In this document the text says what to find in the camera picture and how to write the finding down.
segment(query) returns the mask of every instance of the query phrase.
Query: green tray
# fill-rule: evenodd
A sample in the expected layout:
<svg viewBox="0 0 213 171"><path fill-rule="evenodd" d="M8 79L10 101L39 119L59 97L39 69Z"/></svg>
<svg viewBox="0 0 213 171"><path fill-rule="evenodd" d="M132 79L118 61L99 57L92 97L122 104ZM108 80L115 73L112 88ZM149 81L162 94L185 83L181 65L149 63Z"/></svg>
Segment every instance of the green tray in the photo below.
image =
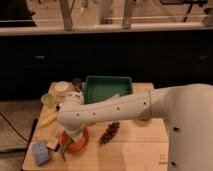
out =
<svg viewBox="0 0 213 171"><path fill-rule="evenodd" d="M131 93L132 80L129 77L88 76L84 89L84 103L96 103L116 94L124 96Z"/></svg>

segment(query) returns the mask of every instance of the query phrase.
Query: small bowl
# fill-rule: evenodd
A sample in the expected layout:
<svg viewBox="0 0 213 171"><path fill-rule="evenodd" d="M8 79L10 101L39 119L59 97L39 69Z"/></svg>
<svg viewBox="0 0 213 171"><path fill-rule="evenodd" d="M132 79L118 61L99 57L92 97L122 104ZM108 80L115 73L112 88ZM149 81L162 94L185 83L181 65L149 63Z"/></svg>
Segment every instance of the small bowl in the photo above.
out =
<svg viewBox="0 0 213 171"><path fill-rule="evenodd" d="M67 135L67 133L65 131L63 131L61 136L59 137L59 145L61 148L67 142L68 138L69 138L69 136ZM69 154L77 153L77 152L81 151L82 149L84 149L84 147L87 146L88 142L89 142L88 130L87 130L87 128L84 128L83 137L81 138L81 140L79 140L78 142L76 142L74 144L71 144L68 147L68 149L66 150L66 152L68 152Z"/></svg>

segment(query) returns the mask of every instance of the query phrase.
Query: cable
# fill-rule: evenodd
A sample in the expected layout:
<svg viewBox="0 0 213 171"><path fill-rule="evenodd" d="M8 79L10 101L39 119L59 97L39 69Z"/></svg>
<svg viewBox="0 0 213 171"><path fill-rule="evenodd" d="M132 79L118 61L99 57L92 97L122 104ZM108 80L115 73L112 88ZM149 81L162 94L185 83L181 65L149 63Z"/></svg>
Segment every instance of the cable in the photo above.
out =
<svg viewBox="0 0 213 171"><path fill-rule="evenodd" d="M8 121L8 119L2 114L0 113L1 117L10 125L10 127L15 131L16 134L18 134L24 141L29 142L29 140L27 140L26 138L24 138L24 136L22 136L16 128L13 127L13 125L10 123L10 121Z"/></svg>

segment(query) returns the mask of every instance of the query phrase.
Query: wooden tabletop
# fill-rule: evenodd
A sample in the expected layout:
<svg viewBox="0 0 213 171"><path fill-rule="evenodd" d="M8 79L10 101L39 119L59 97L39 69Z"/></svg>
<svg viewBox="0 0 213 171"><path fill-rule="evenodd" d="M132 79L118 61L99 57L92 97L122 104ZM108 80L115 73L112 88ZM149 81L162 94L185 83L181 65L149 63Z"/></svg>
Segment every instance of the wooden tabletop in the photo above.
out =
<svg viewBox="0 0 213 171"><path fill-rule="evenodd" d="M55 83L49 92L54 96ZM134 93L144 89L153 89L149 83L134 83ZM52 134L62 128L57 121L39 128L41 120L53 114L55 109L43 107L32 142L28 148L23 170L69 170L69 171L166 171L168 155L168 136L162 119L149 121L120 121L120 129L110 143L99 146L98 140L108 126L108 122L88 126L89 143L85 150L66 154L63 161L59 152L50 150L51 160L43 166L37 166L32 153L32 144L39 140L48 141Z"/></svg>

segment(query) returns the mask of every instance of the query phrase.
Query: yellow object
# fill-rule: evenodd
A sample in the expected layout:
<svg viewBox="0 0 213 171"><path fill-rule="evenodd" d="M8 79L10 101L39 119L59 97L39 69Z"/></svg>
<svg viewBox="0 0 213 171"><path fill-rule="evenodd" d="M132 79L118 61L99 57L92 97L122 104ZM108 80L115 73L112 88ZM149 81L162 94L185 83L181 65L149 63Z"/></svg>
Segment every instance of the yellow object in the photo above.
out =
<svg viewBox="0 0 213 171"><path fill-rule="evenodd" d="M53 131L50 139L47 142L48 148L50 148L52 150L55 150L57 148L58 139L59 139L59 136L61 135L61 133L63 132L63 130L64 129L62 127L60 127L60 128L57 128L56 130Z"/></svg>
<svg viewBox="0 0 213 171"><path fill-rule="evenodd" d="M86 11L86 8L81 7L81 9L80 9L80 15L82 16L82 15L84 14L85 11Z"/></svg>
<svg viewBox="0 0 213 171"><path fill-rule="evenodd" d="M50 93L44 94L41 97L41 102L48 108L53 108L55 106L55 99Z"/></svg>
<svg viewBox="0 0 213 171"><path fill-rule="evenodd" d="M46 126L48 126L49 124L51 124L51 123L52 123L54 120L56 120L56 119L57 119L57 113L53 113L53 114L47 116L46 118L44 118L44 119L41 121L39 127L40 127L40 128L46 127Z"/></svg>

